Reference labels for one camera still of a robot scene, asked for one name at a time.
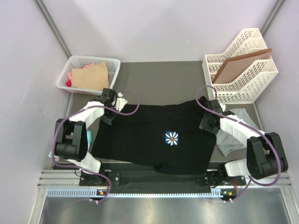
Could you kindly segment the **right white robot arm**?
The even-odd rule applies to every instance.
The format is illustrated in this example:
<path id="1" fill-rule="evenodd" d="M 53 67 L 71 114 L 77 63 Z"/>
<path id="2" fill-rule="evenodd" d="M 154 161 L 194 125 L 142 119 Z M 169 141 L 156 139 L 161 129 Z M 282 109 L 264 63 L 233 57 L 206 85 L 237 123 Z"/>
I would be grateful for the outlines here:
<path id="1" fill-rule="evenodd" d="M 224 131 L 247 149 L 245 159 L 229 161 L 222 165 L 218 173 L 218 179 L 222 184 L 230 184 L 236 176 L 251 176 L 260 180 L 288 170 L 281 138 L 275 132 L 265 133 L 257 130 L 230 111 L 218 115 L 206 111 L 199 128 L 212 134 Z"/>

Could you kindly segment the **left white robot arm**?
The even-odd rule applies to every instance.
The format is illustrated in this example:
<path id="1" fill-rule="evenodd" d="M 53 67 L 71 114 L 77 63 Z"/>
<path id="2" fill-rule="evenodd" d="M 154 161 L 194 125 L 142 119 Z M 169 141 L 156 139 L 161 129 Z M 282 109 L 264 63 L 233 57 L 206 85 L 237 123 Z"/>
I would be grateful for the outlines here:
<path id="1" fill-rule="evenodd" d="M 116 112 L 120 112 L 126 103 L 122 93 L 105 88 L 101 96 L 90 100 L 81 110 L 66 120 L 57 120 L 52 155 L 84 169 L 85 173 L 90 174 L 89 178 L 94 184 L 103 184 L 106 174 L 101 171 L 101 162 L 89 152 L 88 128 L 97 119 L 110 125 Z"/>

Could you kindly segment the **black daisy print t-shirt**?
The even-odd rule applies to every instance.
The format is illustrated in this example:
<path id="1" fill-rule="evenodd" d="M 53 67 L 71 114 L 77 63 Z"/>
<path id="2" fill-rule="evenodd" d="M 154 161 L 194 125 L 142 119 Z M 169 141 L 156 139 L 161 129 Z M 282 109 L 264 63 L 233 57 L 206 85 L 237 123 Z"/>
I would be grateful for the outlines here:
<path id="1" fill-rule="evenodd" d="M 93 157 L 152 166 L 171 175 L 204 173 L 216 136 L 200 129 L 204 110 L 195 100 L 178 105 L 141 105 L 133 115 L 101 121 Z"/>

